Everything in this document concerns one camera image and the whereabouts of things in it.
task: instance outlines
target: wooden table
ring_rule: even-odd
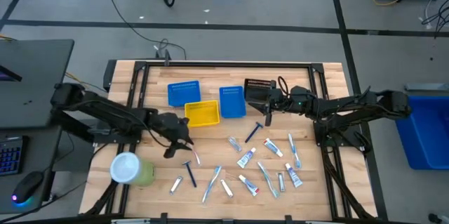
[[[134,61],[117,61],[114,78],[109,92],[109,99],[126,104]],[[339,98],[348,94],[340,63],[323,63],[329,98]],[[289,88],[295,85],[310,88],[309,76],[304,69],[295,68],[242,68],[242,67],[151,67],[147,82],[144,107],[153,107],[160,112],[175,112],[184,116],[183,108],[168,105],[167,85],[175,82],[198,79],[201,83],[202,100],[219,100],[219,87],[243,85],[245,78],[286,79]],[[190,136],[201,158],[198,167],[190,151],[178,150],[172,159],[164,159],[164,148],[156,144],[147,132],[143,133],[142,142],[136,154],[150,160],[156,166],[156,180],[149,187],[131,186],[126,207],[126,217],[159,218],[161,213],[168,213],[169,218],[233,218],[283,220],[291,215],[293,220],[330,220],[328,194],[320,149],[314,140],[312,121],[296,114],[274,113],[270,127],[259,130],[249,143],[243,143],[254,129],[255,122],[264,122],[264,117],[247,105],[247,115],[242,119],[223,119],[216,126],[190,129]],[[297,171],[304,182],[298,188],[286,173],[285,163],[293,166],[293,155],[288,143],[288,133],[293,135],[302,161],[302,168]],[[242,145],[243,151],[236,152],[227,142],[234,136]],[[263,144],[265,138],[272,139],[284,153],[278,157]],[[256,147],[256,153],[245,169],[236,162],[243,154]],[[116,155],[116,145],[109,145],[97,154],[88,174],[88,184],[84,191],[80,212],[88,210],[103,193],[110,182],[109,165]],[[363,155],[353,147],[340,148],[344,176],[349,189],[365,207],[366,211],[376,216],[373,194]],[[192,160],[192,171],[197,188],[194,188],[182,162]],[[268,184],[260,172],[257,162],[262,162],[269,170],[275,186],[278,187],[276,173],[283,171],[286,191],[275,199],[269,191]],[[215,182],[206,204],[201,199],[213,176],[213,169],[221,165],[221,173]],[[260,193],[253,197],[239,180],[242,174],[260,188]],[[184,177],[174,195],[168,191],[176,177]],[[219,180],[224,179],[234,193],[228,198]],[[338,209],[342,216],[342,202],[336,185]],[[119,195],[116,193],[114,209],[118,209]]]

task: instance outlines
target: blue bin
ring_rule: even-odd
[[[449,169],[449,97],[410,96],[412,114],[396,121],[412,169]]]
[[[186,103],[201,101],[199,81],[187,81],[168,85],[168,104],[184,107]]]
[[[242,86],[220,87],[220,111],[223,118],[242,118],[246,115]]]

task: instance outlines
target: concrete floor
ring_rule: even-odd
[[[12,0],[0,0],[0,16]],[[276,25],[338,28],[333,0],[176,0],[167,8],[162,0],[115,0],[129,22],[169,24]],[[392,7],[371,0],[340,0],[347,28],[426,31],[419,17],[425,2],[404,1]],[[429,9],[434,13],[443,0]],[[16,39],[73,39],[75,47],[68,71],[84,81],[102,84],[109,59],[150,58],[153,43],[130,29],[113,27],[55,27],[52,22],[121,22],[110,0],[19,0],[9,20],[44,20],[35,26],[5,22],[0,31]],[[349,70],[338,32],[334,34],[213,29],[139,29],[152,39],[167,38],[184,46],[189,60],[263,60],[342,62]],[[448,38],[350,35],[356,71],[362,89],[402,90],[410,82],[447,82]],[[173,58],[182,52],[170,48]],[[415,171],[407,163],[394,122],[370,123],[385,205],[390,220],[427,223],[429,212],[449,215],[449,173]],[[89,146],[76,141],[77,158],[88,158]],[[64,192],[86,179],[87,169],[58,173],[53,191]],[[37,213],[34,220],[75,216],[83,188]]]

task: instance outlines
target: yellow basket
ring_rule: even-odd
[[[218,101],[201,101],[185,104],[185,116],[189,118],[189,127],[210,126],[220,123]]]

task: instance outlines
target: blue storage bin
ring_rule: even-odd
[[[168,104],[183,107],[186,103],[201,101],[199,81],[187,81],[168,85]]]
[[[412,169],[449,169],[449,97],[410,96],[412,114],[396,121]]]
[[[246,115],[242,86],[220,87],[220,111],[223,118],[242,118]]]

